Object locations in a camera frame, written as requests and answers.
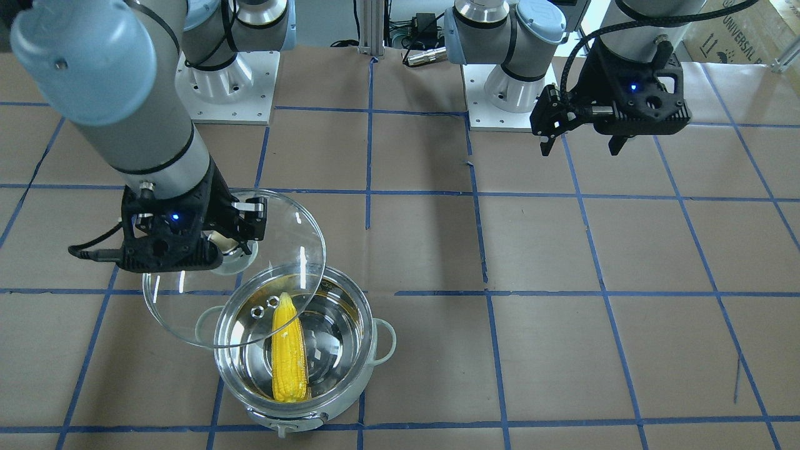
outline pot handle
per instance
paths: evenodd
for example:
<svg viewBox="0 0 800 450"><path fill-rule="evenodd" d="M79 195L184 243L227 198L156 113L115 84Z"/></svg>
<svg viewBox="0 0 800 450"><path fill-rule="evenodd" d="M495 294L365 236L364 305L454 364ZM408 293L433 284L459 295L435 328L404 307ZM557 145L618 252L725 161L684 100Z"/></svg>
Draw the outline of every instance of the pot handle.
<svg viewBox="0 0 800 450"><path fill-rule="evenodd" d="M379 366L379 365L385 363L386 361L388 361L389 358L391 358L392 355L394 354L394 350L398 346L398 335L397 335L397 333L394 332L394 327L392 327L391 324L389 324L389 322L386 322L384 319L377 319L377 318L373 317L372 324L376 328L377 328L378 325L382 325L389 332L389 334L392 335L392 348L389 349L389 352L386 353L386 355L383 356L380 360L372 360L372 362L370 363L373 366ZM377 345L377 342L378 342L377 335L375 336L375 342L376 342L376 345Z"/></svg>

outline metal post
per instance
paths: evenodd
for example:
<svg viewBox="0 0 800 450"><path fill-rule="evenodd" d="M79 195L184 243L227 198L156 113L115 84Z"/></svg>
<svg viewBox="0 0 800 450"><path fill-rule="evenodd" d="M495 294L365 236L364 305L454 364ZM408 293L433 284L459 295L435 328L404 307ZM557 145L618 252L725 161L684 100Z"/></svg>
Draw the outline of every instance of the metal post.
<svg viewBox="0 0 800 450"><path fill-rule="evenodd" d="M792 62L794 62L798 56L800 56L800 36L794 39L794 42L770 64L770 67L772 67L773 72L782 74L791 66Z"/></svg>
<svg viewBox="0 0 800 450"><path fill-rule="evenodd" d="M383 0L362 0L361 40L358 51L383 58Z"/></svg>

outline gray floor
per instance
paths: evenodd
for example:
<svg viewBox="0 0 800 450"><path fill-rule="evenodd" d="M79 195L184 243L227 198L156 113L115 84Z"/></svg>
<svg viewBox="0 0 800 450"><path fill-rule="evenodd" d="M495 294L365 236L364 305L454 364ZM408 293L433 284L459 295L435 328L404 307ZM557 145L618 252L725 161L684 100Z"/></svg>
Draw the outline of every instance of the gray floor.
<svg viewBox="0 0 800 450"><path fill-rule="evenodd" d="M459 67L399 59L298 48L268 133L199 127L230 185L311 211L398 331L362 402L278 442L135 275L67 255L116 220L120 182L0 55L0 448L800 448L784 80L687 64L682 133L612 158L585 127L543 158L467 130Z"/></svg>

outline corn on the cob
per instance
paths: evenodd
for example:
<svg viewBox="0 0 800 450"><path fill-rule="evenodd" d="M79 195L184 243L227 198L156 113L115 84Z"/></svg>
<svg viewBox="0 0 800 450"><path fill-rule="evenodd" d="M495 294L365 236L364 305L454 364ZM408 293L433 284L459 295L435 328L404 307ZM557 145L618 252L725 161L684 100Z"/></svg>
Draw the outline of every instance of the corn on the cob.
<svg viewBox="0 0 800 450"><path fill-rule="evenodd" d="M272 316L272 331L282 327L297 315L292 298L283 292ZM306 345L303 342L300 319L272 335L272 396L279 402L295 403L308 400L308 370Z"/></svg>

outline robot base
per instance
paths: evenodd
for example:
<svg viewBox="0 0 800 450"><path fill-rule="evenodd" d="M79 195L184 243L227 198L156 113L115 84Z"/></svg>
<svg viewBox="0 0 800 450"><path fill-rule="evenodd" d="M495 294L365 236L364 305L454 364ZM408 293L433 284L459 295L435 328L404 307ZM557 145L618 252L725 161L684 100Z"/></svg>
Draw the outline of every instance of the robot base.
<svg viewBox="0 0 800 450"><path fill-rule="evenodd" d="M185 57L181 55L175 76L175 89L195 123L270 124L281 55L277 51L242 52L239 58L244 58L253 71L253 86L241 92L242 97L235 102L211 103L194 92L190 71L186 69Z"/></svg>
<svg viewBox="0 0 800 450"><path fill-rule="evenodd" d="M517 131L530 133L530 111L510 113L491 103L483 85L494 69L494 64L468 64L462 66L466 105L470 111L470 129L476 131ZM544 84L556 83L553 67L547 68Z"/></svg>

